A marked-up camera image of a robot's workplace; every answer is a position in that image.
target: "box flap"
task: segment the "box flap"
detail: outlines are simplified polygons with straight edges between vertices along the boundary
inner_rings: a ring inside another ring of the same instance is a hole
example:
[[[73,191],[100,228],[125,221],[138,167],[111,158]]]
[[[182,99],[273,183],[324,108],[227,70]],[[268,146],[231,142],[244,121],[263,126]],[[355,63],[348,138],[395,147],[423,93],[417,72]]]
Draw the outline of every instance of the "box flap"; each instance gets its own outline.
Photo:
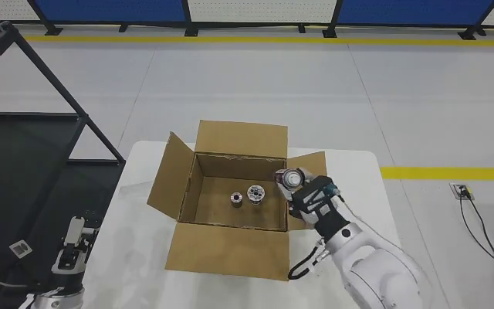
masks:
[[[288,233],[178,223],[167,270],[288,280]]]
[[[170,132],[147,204],[177,219],[193,159],[194,152],[175,133]]]
[[[201,121],[195,151],[286,158],[288,127],[246,122]]]
[[[327,175],[326,156],[324,155],[324,151],[289,158],[286,160],[286,164],[288,168],[305,168],[314,175]],[[307,225],[303,220],[288,215],[288,230],[294,231],[310,228],[312,228],[312,226]]]

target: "cardboard box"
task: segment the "cardboard box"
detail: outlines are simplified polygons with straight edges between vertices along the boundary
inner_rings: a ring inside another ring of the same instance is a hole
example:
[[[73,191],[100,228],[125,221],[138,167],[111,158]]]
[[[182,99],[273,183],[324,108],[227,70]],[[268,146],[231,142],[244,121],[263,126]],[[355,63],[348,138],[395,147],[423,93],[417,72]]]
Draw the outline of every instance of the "cardboard box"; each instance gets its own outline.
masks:
[[[288,280],[288,231],[304,222],[288,215],[273,176],[303,166],[326,174],[324,152],[287,159],[288,128],[201,121],[195,151],[170,133],[147,204],[178,221],[167,270]],[[266,190],[259,206],[245,194]],[[241,192],[241,208],[230,195]]]

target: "blue wall panel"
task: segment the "blue wall panel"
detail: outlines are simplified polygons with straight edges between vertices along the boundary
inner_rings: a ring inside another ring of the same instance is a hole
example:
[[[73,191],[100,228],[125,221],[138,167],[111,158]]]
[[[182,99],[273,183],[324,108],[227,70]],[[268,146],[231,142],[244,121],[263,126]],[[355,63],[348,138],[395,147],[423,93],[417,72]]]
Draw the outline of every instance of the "blue wall panel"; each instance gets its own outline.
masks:
[[[339,23],[471,25],[492,0],[343,0]]]
[[[48,20],[183,22],[181,0],[36,0]]]

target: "metal can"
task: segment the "metal can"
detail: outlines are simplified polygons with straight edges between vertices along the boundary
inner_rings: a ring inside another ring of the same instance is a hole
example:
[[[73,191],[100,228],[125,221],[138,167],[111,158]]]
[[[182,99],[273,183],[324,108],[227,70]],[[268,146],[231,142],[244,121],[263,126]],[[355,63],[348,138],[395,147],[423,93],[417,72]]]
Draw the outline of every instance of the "metal can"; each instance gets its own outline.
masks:
[[[243,198],[242,198],[242,194],[240,194],[240,192],[233,192],[232,195],[230,195],[230,203],[235,208],[242,207],[242,200],[243,200]]]
[[[303,174],[294,168],[280,169],[275,173],[275,182],[282,184],[286,188],[296,188],[302,185]]]
[[[264,199],[265,195],[266,192],[264,191],[264,188],[261,187],[260,185],[251,185],[247,189],[247,197],[249,198],[249,201],[253,205],[259,205],[262,202],[262,199]]]

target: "metal cylinder part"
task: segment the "metal cylinder part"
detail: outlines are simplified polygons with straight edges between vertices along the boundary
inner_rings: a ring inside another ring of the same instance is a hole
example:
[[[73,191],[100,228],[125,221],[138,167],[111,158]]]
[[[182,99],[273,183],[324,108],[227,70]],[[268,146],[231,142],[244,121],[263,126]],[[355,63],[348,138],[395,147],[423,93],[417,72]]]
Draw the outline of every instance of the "metal cylinder part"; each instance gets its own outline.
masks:
[[[247,197],[249,198],[249,201],[253,205],[259,205],[262,202],[262,199],[264,199],[265,195],[266,192],[264,191],[264,188],[261,187],[260,185],[251,185],[247,189]]]
[[[242,200],[242,194],[240,194],[239,192],[233,192],[232,195],[230,195],[230,202],[235,208],[239,208],[242,206]]]
[[[84,289],[70,295],[36,296],[33,309],[80,309],[83,306]]]
[[[303,175],[296,169],[280,169],[275,173],[275,181],[287,188],[296,188],[302,185]]]

